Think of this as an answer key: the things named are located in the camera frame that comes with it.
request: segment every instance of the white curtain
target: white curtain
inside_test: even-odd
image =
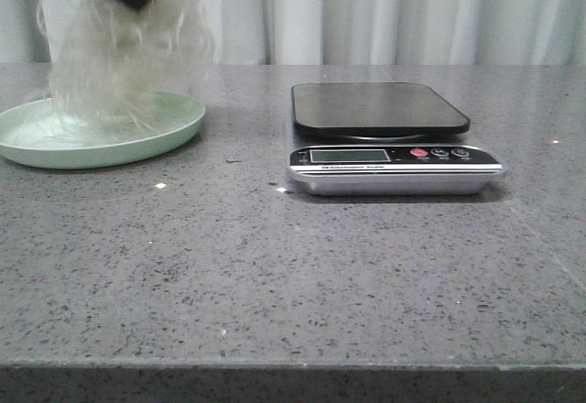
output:
[[[43,60],[7,24],[30,14],[0,5],[0,56]],[[68,0],[41,0],[59,56]],[[204,0],[221,64],[586,64],[586,0]],[[20,24],[21,33],[34,33]],[[13,45],[19,50],[12,50]]]

